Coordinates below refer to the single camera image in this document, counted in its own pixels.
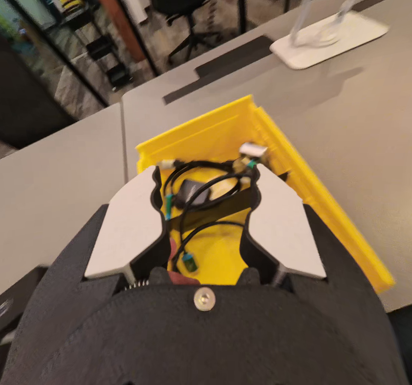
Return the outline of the small grey adapter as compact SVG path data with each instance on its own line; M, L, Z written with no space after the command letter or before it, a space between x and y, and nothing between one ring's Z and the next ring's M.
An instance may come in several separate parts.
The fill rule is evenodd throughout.
M257 161L265 161L267 159L268 147L255 144L253 142L245 142L239 147L239 154Z

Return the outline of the dark chair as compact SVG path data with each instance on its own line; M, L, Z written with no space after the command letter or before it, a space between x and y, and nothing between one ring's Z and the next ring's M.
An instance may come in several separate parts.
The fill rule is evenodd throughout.
M1 141L20 150L76 122L1 36Z

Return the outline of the black port adapter box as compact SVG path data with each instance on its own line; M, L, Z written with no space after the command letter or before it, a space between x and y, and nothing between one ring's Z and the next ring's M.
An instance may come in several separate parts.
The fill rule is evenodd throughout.
M183 209L185 204L193 197L193 195L198 191L199 188L204 186L205 183L198 182L195 180L184 179L178 193L174 200L174 205ZM210 201L211 189L208 188L200 193L192 203L192 207L201 206Z

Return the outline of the black rolling cart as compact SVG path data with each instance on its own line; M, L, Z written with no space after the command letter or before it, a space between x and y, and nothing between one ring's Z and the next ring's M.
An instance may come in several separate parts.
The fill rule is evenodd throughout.
M63 9L63 23L74 33L86 53L104 73L112 91L124 88L132 81L129 68L121 61L118 47L110 35L98 26L90 4L84 0L60 0ZM83 28L91 26L97 37L87 38Z

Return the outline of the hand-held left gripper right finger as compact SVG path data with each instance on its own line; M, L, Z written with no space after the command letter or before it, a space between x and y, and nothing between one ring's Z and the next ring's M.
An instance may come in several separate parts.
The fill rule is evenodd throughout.
M251 210L240 243L244 262L261 281L282 281L288 274L325 279L302 199L264 165L253 168Z

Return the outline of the yellow plastic bin stack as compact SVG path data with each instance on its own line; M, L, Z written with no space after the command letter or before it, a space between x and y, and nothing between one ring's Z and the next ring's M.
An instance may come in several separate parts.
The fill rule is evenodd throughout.
M140 174L164 159L235 159L240 146L253 142L268 147L270 167L289 172L286 183L310 205L362 269L376 293L395 285L389 270L333 198L327 187L251 95L185 122L136 146Z

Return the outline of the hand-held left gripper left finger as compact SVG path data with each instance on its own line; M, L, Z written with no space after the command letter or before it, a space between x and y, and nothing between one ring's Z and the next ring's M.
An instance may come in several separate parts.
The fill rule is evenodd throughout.
M160 169L152 165L112 197L85 278L122 274L126 279L148 279L154 268L167 267L171 244L161 185Z

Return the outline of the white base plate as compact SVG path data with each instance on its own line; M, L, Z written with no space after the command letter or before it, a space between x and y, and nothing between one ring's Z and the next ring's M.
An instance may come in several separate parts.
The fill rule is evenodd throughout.
M381 38L389 26L352 10L357 0L345 0L339 11L305 28L313 0L302 0L290 33L270 45L286 66L303 70Z

